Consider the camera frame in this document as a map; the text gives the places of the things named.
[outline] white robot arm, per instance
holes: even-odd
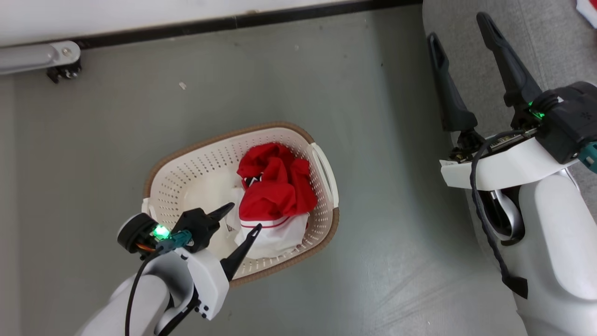
[[[433,33],[427,41],[445,131],[460,132],[441,173],[472,192],[477,215],[529,336],[597,335],[597,225],[567,167],[597,173],[597,87],[541,91],[485,13],[477,15],[514,107],[511,131],[484,139]]]
[[[145,262],[76,335],[167,336],[192,311],[213,319],[229,281],[261,230],[260,225],[255,227],[237,250],[218,260],[206,247],[232,207],[229,203],[208,215],[202,209],[184,212],[171,232],[145,213],[129,219],[118,242],[131,253],[141,253]]]

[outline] cable connector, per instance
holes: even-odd
[[[581,149],[578,160],[593,173],[597,173],[597,141],[591,142]]]
[[[183,248],[187,246],[191,238],[192,235],[189,230],[182,230],[176,232],[174,234],[171,234],[169,238],[160,241],[156,246],[156,251],[158,251],[159,248],[162,248],[162,250],[159,251],[159,254],[162,255],[171,252],[177,248]]]

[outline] red cloth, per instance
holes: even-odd
[[[243,221],[273,221],[310,212],[317,205],[309,183],[309,161],[294,158],[278,143],[249,149],[236,172],[246,189],[238,209]],[[260,182],[247,186],[245,179],[260,175]]]

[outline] basket rim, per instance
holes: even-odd
[[[211,145],[212,143],[216,143],[218,141],[222,141],[228,138],[232,138],[235,136],[239,136],[239,135],[243,135],[243,134],[247,134],[247,133],[252,133],[252,132],[256,132],[256,131],[260,131],[260,130],[266,130],[266,129],[274,129],[274,128],[285,128],[285,129],[290,129],[292,131],[295,131],[296,133],[300,134],[305,140],[307,140],[308,143],[314,143],[315,140],[313,140],[313,137],[311,137],[310,134],[307,133],[307,131],[303,130],[301,127],[295,125],[295,124],[291,124],[291,123],[287,123],[284,121],[277,121],[274,123],[267,123],[267,124],[261,124],[261,125],[256,125],[256,126],[252,126],[252,127],[247,127],[244,129],[240,129],[240,130],[236,130],[233,132],[229,132],[220,136],[216,136],[214,138],[211,139],[207,139],[205,141],[202,142],[198,142],[195,143],[193,145],[190,145],[188,147],[185,147],[183,149],[180,149],[166,157],[164,157],[162,160],[159,160],[149,171],[149,176],[147,177],[146,181],[145,181],[145,186],[143,187],[143,198],[149,198],[151,197],[151,186],[153,184],[153,180],[155,179],[155,176],[158,174],[159,170],[162,169],[162,167],[164,167],[168,162],[181,157],[182,155],[188,154],[194,150],[197,150],[199,148],[205,147],[207,145]],[[317,244],[314,248],[309,249],[306,252],[303,252],[297,256],[294,256],[292,258],[289,258],[288,260],[281,262],[280,264],[274,265],[272,267],[266,268],[263,271],[259,271],[253,274],[249,274],[247,276],[244,277],[240,277],[238,279],[233,279],[230,282],[230,287],[235,287],[235,286],[239,286],[242,285],[244,283],[248,283],[257,279],[260,279],[262,277],[266,277],[268,275],[271,275],[273,273],[276,273],[278,271],[281,271],[287,267],[290,267],[300,261],[305,260],[306,258],[316,254],[317,252],[323,250],[324,247],[326,247],[329,243],[330,240],[334,237],[334,235],[336,234],[336,231],[338,229],[338,223],[340,222],[340,209],[339,207],[336,207],[333,209],[332,211],[332,223],[330,226],[330,230],[328,231],[328,234],[321,240],[321,242],[319,244]]]

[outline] floor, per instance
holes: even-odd
[[[102,48],[82,62],[60,85],[15,77],[25,336],[73,335],[136,271],[116,232],[160,158],[274,120],[326,152],[338,232],[173,335],[525,335],[464,194],[439,174],[448,136],[420,6]]]

